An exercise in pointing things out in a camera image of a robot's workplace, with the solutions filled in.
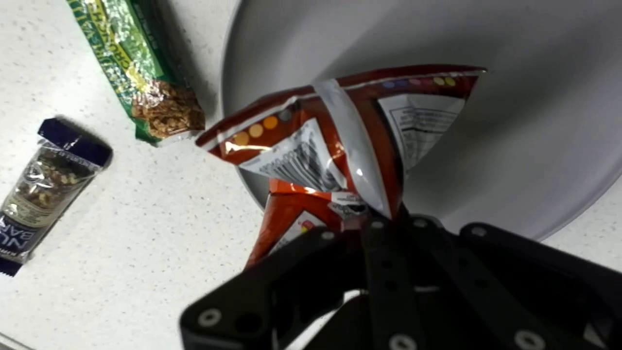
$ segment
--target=kitchen counter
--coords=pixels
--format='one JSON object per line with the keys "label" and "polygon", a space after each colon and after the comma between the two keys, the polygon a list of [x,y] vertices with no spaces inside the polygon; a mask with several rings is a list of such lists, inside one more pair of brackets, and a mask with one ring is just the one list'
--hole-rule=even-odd
{"label": "kitchen counter", "polygon": [[[233,0],[173,0],[198,63],[202,106],[218,83]],[[0,333],[39,350],[181,349],[181,312],[241,271],[261,209],[237,172],[181,141],[134,141],[70,9],[0,3],[0,193],[64,116],[105,139],[115,160],[16,279],[0,281]],[[546,244],[622,271],[622,186]]]}

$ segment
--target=table surface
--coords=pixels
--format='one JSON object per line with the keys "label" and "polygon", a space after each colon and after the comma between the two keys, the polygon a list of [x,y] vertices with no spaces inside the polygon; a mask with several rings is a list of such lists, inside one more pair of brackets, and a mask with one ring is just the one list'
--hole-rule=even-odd
{"label": "table surface", "polygon": [[[171,0],[220,120],[233,0]],[[0,281],[0,333],[39,350],[181,349],[181,312],[241,271],[261,209],[231,166],[181,141],[134,141],[68,7],[0,3],[0,193],[37,151],[45,118],[68,118],[115,149],[101,174],[16,279]],[[546,244],[622,271],[622,186]]]}

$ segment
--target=plastic packaging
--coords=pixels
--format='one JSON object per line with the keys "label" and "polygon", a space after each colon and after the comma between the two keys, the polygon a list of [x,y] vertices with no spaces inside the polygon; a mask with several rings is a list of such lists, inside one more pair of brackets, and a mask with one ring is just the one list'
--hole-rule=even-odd
{"label": "plastic packaging", "polygon": [[268,180],[356,193],[391,219],[408,172],[461,116],[480,69],[406,67],[266,96],[196,145]]}
{"label": "plastic packaging", "polygon": [[39,135],[43,139],[39,153],[2,203],[2,267],[23,265],[55,223],[113,157],[107,145],[62,120],[47,120]]}
{"label": "plastic packaging", "polygon": [[101,71],[136,125],[136,139],[160,145],[204,129],[204,114],[175,71],[171,40],[156,0],[68,0]]}
{"label": "plastic packaging", "polygon": [[272,180],[263,227],[247,267],[257,265],[313,228],[358,230],[369,219],[368,215],[362,199],[352,193],[319,193]]}

